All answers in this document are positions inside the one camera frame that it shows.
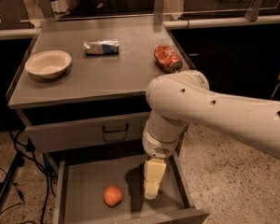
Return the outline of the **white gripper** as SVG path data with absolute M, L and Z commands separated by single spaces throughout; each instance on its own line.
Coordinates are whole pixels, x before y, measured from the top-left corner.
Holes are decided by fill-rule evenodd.
M 159 188 L 166 171 L 164 160 L 175 152 L 175 143 L 163 143 L 155 139 L 148 130 L 143 132 L 143 148 L 150 159 L 145 162 L 144 167 L 144 191 L 145 198 L 154 200 L 158 196 Z

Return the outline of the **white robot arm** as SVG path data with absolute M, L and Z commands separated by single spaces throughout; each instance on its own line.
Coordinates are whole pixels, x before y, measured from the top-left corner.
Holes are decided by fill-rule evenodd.
M 280 159 L 280 102 L 217 93 L 209 90 L 204 74 L 188 70 L 154 78 L 147 86 L 151 112 L 143 132 L 145 198 L 158 196 L 180 134 L 195 122 L 229 134 Z

